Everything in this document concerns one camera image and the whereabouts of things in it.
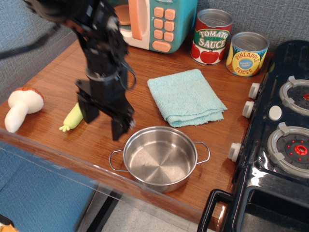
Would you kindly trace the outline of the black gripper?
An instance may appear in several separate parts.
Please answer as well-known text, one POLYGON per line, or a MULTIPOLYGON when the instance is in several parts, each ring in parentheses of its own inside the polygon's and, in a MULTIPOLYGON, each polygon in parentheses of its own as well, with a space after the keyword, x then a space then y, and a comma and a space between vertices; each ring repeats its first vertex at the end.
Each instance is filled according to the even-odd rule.
POLYGON ((86 70, 88 80, 77 80, 78 102, 86 123, 99 116, 99 111, 112 118, 112 139, 118 141, 135 127, 134 109, 127 101, 127 69, 119 69, 104 77, 86 70))

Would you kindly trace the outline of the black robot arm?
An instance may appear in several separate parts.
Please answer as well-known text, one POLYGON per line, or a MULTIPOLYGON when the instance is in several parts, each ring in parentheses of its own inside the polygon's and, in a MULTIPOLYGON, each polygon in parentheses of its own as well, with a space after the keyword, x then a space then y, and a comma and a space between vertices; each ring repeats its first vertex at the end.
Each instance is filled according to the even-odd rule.
POLYGON ((99 112, 112 119, 117 141, 135 124, 134 109, 126 99, 128 45, 119 29, 114 8, 105 0, 27 0, 26 6, 41 18, 70 28, 86 57, 88 78, 76 81, 78 104, 86 123, 99 112))

